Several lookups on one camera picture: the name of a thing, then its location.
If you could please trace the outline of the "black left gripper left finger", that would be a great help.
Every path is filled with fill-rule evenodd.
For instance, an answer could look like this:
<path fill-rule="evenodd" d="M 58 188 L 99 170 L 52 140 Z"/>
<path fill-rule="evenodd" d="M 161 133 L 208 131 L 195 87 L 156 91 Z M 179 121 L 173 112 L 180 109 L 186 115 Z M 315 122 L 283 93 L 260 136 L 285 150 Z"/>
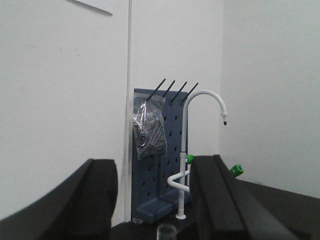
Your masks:
<path fill-rule="evenodd" d="M 108 240 L 118 195 L 113 159 L 88 159 L 48 194 L 0 222 L 2 240 Z"/>

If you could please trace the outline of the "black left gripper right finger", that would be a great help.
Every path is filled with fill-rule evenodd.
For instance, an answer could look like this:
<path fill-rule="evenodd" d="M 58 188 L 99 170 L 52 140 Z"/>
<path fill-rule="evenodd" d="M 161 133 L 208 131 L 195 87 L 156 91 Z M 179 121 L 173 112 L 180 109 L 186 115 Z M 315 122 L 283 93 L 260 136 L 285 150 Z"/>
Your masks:
<path fill-rule="evenodd" d="M 195 156 L 191 198 L 201 240 L 310 240 L 288 228 L 237 180 L 219 155 Z"/>

